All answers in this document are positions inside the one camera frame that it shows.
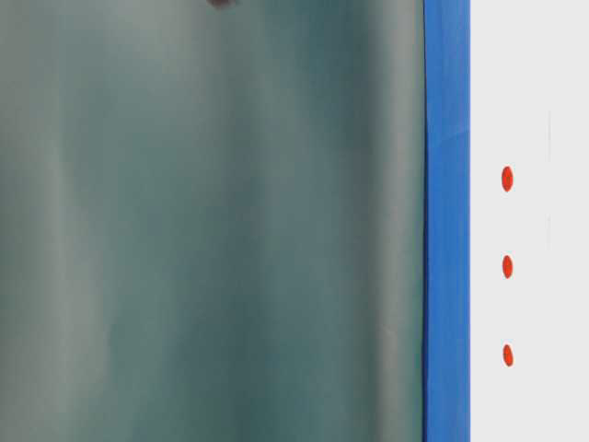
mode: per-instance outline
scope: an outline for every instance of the green curtain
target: green curtain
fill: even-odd
[[[0,0],[0,440],[421,440],[422,44],[417,0]]]

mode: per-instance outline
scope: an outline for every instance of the red dot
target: red dot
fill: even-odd
[[[506,192],[510,191],[514,186],[514,173],[512,172],[512,168],[509,166],[503,168],[503,173],[501,174],[501,184]]]
[[[514,353],[512,352],[512,347],[508,344],[503,346],[503,361],[507,366],[512,366],[514,364]]]
[[[509,255],[505,255],[503,257],[503,274],[506,278],[511,278],[512,273],[514,272],[514,262],[509,257]]]

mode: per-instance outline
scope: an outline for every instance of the teal fabric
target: teal fabric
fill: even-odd
[[[0,440],[421,440],[421,3],[0,0],[0,60]]]

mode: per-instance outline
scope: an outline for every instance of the blue edge strip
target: blue edge strip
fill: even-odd
[[[470,440],[469,0],[424,0],[423,439]]]

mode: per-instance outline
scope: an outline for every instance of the dark spot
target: dark spot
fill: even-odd
[[[235,0],[207,0],[210,5],[216,7],[217,9],[221,9],[222,7],[228,7],[235,3]]]

